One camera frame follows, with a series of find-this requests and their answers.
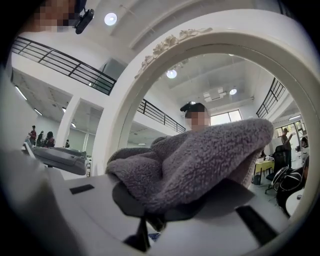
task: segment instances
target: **gray fleece blanket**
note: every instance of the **gray fleece blanket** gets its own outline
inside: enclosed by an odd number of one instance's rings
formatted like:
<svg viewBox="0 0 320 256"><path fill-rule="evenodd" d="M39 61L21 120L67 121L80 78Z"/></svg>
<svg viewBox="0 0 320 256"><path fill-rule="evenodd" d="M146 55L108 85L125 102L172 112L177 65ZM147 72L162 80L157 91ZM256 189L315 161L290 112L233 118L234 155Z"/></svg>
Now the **gray fleece blanket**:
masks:
<svg viewBox="0 0 320 256"><path fill-rule="evenodd" d="M115 174L150 213L199 199L222 179L248 187L273 125L248 119L156 139L150 148L120 149L106 173Z"/></svg>

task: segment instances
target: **metal balcony railing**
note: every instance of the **metal balcony railing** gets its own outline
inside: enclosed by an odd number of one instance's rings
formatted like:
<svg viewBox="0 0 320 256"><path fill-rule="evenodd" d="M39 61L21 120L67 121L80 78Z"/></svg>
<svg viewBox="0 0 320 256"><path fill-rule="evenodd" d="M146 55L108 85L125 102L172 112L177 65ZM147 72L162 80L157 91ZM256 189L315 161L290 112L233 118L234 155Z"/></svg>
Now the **metal balcony railing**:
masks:
<svg viewBox="0 0 320 256"><path fill-rule="evenodd" d="M261 104L260 108L256 112L258 118L264 118L277 104L281 96L284 94L286 88L276 78L273 79L271 87Z"/></svg>
<svg viewBox="0 0 320 256"><path fill-rule="evenodd" d="M160 124L169 127L170 129L176 131L179 134L184 133L186 131L186 128L178 124L170 116L162 112L159 108L152 105L149 101L145 99L141 101L138 111L146 115L147 117L159 122Z"/></svg>
<svg viewBox="0 0 320 256"><path fill-rule="evenodd" d="M106 95L110 95L117 82L112 77L68 54L27 38L17 37L12 45L12 52L73 78Z"/></svg>

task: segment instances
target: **round ceiling light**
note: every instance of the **round ceiling light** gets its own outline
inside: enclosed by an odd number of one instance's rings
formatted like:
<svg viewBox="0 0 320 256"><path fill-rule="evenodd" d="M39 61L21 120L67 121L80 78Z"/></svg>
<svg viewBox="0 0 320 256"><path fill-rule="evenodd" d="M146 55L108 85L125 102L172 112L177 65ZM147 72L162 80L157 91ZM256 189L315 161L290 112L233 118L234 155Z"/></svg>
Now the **round ceiling light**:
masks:
<svg viewBox="0 0 320 256"><path fill-rule="evenodd" d="M118 20L118 17L115 13L110 12L104 17L104 23L107 24L108 26L112 26L116 24Z"/></svg>
<svg viewBox="0 0 320 256"><path fill-rule="evenodd" d="M235 95L237 93L237 89L232 89L231 91L230 91L230 95Z"/></svg>
<svg viewBox="0 0 320 256"><path fill-rule="evenodd" d="M166 76L167 76L168 78L170 78L170 79L173 79L173 78L175 78L175 77L177 76L177 71L175 71L174 69L168 70L168 71L166 72Z"/></svg>

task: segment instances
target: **carved floral ornament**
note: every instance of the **carved floral ornament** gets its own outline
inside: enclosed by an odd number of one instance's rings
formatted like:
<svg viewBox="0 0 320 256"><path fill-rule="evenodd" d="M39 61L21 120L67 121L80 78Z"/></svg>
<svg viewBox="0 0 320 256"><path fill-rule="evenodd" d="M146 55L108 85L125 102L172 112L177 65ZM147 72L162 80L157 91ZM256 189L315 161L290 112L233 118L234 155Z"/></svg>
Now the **carved floral ornament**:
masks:
<svg viewBox="0 0 320 256"><path fill-rule="evenodd" d="M169 35L164 41L156 45L156 47L153 49L152 55L145 56L144 61L141 63L141 68L138 71L138 74L134 77L134 79L137 79L142 74L142 72L150 65L151 62L153 62L156 58L158 58L161 54L163 54L171 47L181 43L186 39L209 33L212 30L213 29L211 27L201 29L188 29L181 30L179 33L179 37Z"/></svg>

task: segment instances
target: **ceiling light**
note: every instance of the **ceiling light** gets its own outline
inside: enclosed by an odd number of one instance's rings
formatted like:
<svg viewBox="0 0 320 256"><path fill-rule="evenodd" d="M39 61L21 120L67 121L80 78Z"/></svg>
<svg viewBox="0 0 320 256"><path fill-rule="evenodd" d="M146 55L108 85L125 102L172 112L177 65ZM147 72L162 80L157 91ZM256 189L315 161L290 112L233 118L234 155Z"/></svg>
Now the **ceiling light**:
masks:
<svg viewBox="0 0 320 256"><path fill-rule="evenodd" d="M170 79L173 79L173 78L175 78L175 77L177 76L177 71L175 71L174 69L168 70L168 71L166 72L166 76L167 76L168 78L170 78Z"/></svg>
<svg viewBox="0 0 320 256"><path fill-rule="evenodd" d="M24 97L24 99L27 100L26 96L24 96L24 94L20 91L20 89L18 88L18 86L15 86L15 88L16 88L17 91L22 95L22 97Z"/></svg>
<svg viewBox="0 0 320 256"><path fill-rule="evenodd" d="M237 93L237 89L232 89L231 91L230 91L230 95L235 95Z"/></svg>
<svg viewBox="0 0 320 256"><path fill-rule="evenodd" d="M113 12L110 12L104 17L104 23L108 26L113 26L114 24L116 24L117 19L117 15Z"/></svg>
<svg viewBox="0 0 320 256"><path fill-rule="evenodd" d="M34 109L34 111L37 112L40 116L42 116L42 114L38 110Z"/></svg>
<svg viewBox="0 0 320 256"><path fill-rule="evenodd" d="M289 118L289 121L292 120L292 119L299 118L299 117L301 117L301 115L297 115L297 116L291 117L291 118Z"/></svg>

